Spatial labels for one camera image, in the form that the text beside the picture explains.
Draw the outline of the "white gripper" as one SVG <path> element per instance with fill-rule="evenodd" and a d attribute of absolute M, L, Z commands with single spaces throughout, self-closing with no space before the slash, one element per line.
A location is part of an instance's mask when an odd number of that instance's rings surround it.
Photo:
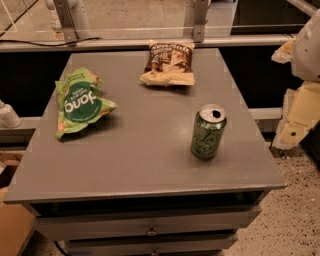
<path fill-rule="evenodd" d="M 272 146 L 280 150 L 296 147 L 320 121 L 320 9 L 298 33 L 274 51 L 271 60 L 291 60 L 292 74 L 304 81 L 297 90 L 288 89 L 283 99 L 282 118 Z"/>

